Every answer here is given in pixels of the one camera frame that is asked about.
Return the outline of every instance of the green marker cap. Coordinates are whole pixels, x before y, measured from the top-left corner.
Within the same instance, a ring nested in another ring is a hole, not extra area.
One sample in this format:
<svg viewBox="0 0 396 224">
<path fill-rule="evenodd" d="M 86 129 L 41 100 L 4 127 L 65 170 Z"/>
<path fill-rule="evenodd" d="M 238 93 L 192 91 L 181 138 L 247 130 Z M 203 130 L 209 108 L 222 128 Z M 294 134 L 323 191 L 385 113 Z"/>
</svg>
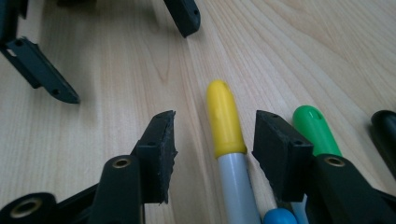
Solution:
<svg viewBox="0 0 396 224">
<path fill-rule="evenodd" d="M 311 105 L 298 107 L 293 114 L 294 128 L 314 144 L 314 156 L 333 154 L 342 157 L 322 113 Z"/>
</svg>

